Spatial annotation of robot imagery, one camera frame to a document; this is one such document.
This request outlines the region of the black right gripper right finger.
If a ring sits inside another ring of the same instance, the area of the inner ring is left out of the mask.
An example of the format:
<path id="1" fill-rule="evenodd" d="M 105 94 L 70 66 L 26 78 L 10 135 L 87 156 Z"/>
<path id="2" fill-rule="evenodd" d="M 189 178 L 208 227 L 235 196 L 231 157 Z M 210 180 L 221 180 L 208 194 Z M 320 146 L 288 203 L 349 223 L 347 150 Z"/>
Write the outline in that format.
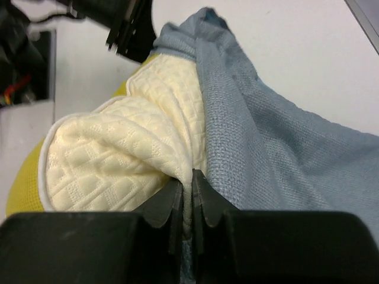
<path id="1" fill-rule="evenodd" d="M 197 283 L 378 282 L 378 248 L 353 214 L 239 210 L 200 170 L 192 212 Z"/>

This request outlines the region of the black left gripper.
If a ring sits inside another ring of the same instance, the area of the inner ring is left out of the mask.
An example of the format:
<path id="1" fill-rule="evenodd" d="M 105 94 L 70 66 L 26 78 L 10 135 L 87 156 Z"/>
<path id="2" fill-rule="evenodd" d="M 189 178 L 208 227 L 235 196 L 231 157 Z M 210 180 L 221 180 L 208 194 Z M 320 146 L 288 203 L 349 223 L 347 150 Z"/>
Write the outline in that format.
<path id="1" fill-rule="evenodd" d="M 58 3 L 109 29 L 109 49 L 134 62 L 145 61 L 156 34 L 152 24 L 152 0 L 72 0 Z"/>

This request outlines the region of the cream yellow quilted pillow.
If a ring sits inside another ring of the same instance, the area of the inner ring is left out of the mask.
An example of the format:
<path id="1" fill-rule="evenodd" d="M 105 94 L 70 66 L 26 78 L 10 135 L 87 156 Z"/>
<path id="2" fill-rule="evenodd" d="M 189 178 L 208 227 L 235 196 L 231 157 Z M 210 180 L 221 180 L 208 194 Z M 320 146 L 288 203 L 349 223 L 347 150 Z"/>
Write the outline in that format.
<path id="1" fill-rule="evenodd" d="M 24 160 L 6 216 L 31 211 L 132 211 L 169 178 L 184 190 L 191 234 L 192 170 L 206 170 L 205 115 L 196 65 L 150 56 L 114 97 L 58 120 Z"/>

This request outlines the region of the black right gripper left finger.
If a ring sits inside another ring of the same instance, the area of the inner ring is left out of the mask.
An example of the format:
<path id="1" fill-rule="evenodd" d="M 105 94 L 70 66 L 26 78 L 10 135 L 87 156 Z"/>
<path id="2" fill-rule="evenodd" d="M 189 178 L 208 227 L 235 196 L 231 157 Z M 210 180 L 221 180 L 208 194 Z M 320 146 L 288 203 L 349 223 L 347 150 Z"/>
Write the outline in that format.
<path id="1" fill-rule="evenodd" d="M 131 212 L 25 212 L 1 225 L 2 283 L 178 283 L 182 184 Z"/>

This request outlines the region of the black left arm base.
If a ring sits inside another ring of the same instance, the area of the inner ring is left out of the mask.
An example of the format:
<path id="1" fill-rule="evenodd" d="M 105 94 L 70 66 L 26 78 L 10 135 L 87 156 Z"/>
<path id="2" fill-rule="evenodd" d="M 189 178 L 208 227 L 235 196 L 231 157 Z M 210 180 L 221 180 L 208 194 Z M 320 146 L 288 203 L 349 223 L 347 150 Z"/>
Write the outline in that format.
<path id="1" fill-rule="evenodd" d="M 56 31 L 30 31 L 31 21 L 1 1 L 1 107 L 55 99 Z"/>

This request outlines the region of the blue striped pillowcase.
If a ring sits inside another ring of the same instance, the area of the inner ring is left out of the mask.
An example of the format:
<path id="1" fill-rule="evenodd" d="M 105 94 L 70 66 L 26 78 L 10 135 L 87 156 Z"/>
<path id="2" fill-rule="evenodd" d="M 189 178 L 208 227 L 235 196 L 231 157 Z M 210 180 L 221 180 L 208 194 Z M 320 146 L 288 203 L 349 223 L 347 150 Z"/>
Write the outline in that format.
<path id="1" fill-rule="evenodd" d="M 378 137 L 304 111 L 260 80 L 224 19 L 203 8 L 167 23 L 159 53 L 195 63 L 207 178 L 243 209 L 337 209 L 378 237 Z"/>

